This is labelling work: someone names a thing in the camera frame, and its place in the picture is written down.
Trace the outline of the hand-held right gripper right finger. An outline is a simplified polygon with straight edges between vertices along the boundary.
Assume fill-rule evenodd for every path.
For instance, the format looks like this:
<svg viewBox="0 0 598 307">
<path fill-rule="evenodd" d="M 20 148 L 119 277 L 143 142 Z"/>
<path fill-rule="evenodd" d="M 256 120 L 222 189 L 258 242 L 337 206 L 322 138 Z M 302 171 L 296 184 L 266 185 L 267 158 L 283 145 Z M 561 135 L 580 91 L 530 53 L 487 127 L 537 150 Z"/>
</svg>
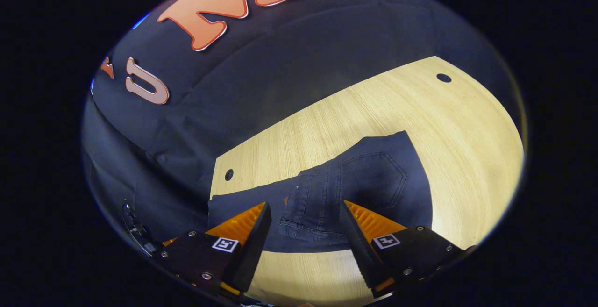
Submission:
<svg viewBox="0 0 598 307">
<path fill-rule="evenodd" d="M 339 213 L 357 267 L 374 298 L 421 291 L 477 248 L 460 248 L 428 226 L 406 228 L 347 200 Z"/>
</svg>

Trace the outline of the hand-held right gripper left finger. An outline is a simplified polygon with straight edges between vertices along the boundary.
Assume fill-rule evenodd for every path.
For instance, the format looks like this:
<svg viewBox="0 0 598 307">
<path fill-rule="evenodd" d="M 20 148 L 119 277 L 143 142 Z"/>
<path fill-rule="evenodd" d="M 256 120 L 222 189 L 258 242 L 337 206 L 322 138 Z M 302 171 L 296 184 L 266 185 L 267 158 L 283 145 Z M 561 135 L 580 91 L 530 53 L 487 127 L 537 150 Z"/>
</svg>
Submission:
<svg viewBox="0 0 598 307">
<path fill-rule="evenodd" d="M 208 230 L 188 230 L 162 244 L 157 266 L 211 296 L 243 296 L 255 275 L 271 227 L 267 202 Z"/>
</svg>

